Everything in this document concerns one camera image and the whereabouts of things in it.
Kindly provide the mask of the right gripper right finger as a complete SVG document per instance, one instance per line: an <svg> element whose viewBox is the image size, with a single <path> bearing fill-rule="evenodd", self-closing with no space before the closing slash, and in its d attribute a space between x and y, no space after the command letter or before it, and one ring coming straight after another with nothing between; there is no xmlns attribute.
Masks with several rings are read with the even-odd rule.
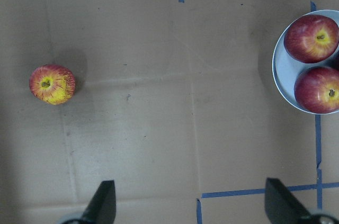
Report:
<svg viewBox="0 0 339 224"><path fill-rule="evenodd" d="M272 224L313 222L311 213L278 178L266 179L264 209Z"/></svg>

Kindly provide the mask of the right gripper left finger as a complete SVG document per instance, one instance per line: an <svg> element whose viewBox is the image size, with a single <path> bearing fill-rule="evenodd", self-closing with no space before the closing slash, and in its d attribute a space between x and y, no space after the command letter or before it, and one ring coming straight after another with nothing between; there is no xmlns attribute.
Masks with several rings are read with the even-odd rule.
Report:
<svg viewBox="0 0 339 224"><path fill-rule="evenodd" d="M81 216L81 223L112 224L116 217L114 180L102 181Z"/></svg>

